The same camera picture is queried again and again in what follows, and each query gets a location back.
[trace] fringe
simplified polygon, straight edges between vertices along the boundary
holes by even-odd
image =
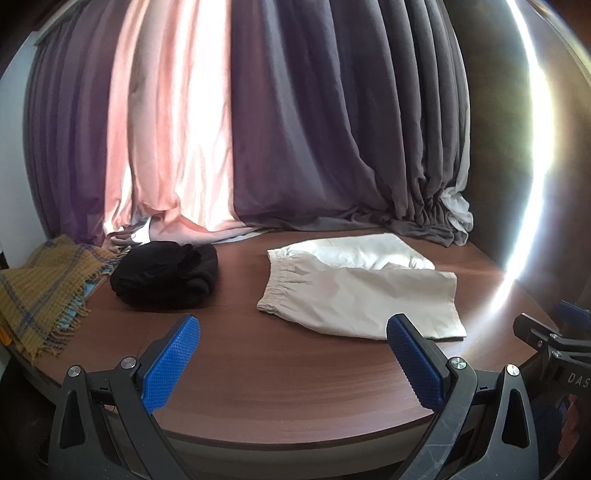
[[[52,354],[53,356],[58,356],[64,348],[67,346],[67,341],[76,333],[80,325],[82,324],[82,319],[86,317],[90,310],[86,308],[85,302],[85,291],[86,291],[86,284],[87,283],[97,283],[101,277],[104,275],[111,275],[115,270],[115,267],[119,264],[121,258],[123,258],[126,254],[126,251],[123,253],[118,254],[113,259],[105,259],[105,263],[101,265],[101,267],[92,274],[89,278],[86,279],[84,284],[81,288],[78,289],[70,303],[64,308],[64,310],[60,313],[60,319],[69,316],[68,312],[74,312],[74,316],[71,320],[68,320],[68,327],[63,328],[58,324],[52,328],[50,334],[47,336],[43,345],[37,351],[35,357],[32,359],[33,365],[35,364],[35,360],[39,357],[40,352],[47,352]]]

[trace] blue gripper pad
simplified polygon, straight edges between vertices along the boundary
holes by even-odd
[[[567,301],[561,300],[556,306],[558,318],[571,327],[585,332],[591,330],[591,313],[588,310],[581,309]]]
[[[435,413],[441,413],[445,407],[443,382],[429,357],[396,315],[389,319],[386,334],[388,345],[408,378],[419,403]]]
[[[174,386],[197,348],[199,336],[199,322],[195,317],[189,317],[146,373],[142,402],[148,413],[166,405]]]

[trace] pink curtain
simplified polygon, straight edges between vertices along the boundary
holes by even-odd
[[[233,211],[230,0],[132,0],[109,98],[105,233],[209,243]]]

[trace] curtain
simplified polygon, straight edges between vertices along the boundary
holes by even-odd
[[[47,234],[103,241],[108,97],[128,0],[82,2],[43,40],[29,80],[25,152]]]
[[[105,231],[152,240],[246,233],[233,211],[230,0],[132,0],[109,104]]]
[[[232,79],[245,224],[466,242],[467,82],[442,4],[237,0]]]
[[[438,0],[132,0],[105,231],[383,226],[464,244],[469,101]]]

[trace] metal screw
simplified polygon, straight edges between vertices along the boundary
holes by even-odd
[[[507,365],[507,373],[512,377],[516,377],[519,375],[519,368],[517,368],[515,365],[509,364]]]
[[[78,365],[74,365],[73,367],[70,367],[70,369],[68,370],[68,376],[77,377],[78,375],[80,375],[81,371],[82,369]]]
[[[453,368],[457,368],[458,370],[465,369],[467,365],[466,361],[458,356],[450,358],[449,362],[451,363]]]
[[[135,367],[135,358],[132,356],[126,356],[122,361],[121,361],[121,368],[125,368],[126,370],[129,370],[130,368]]]

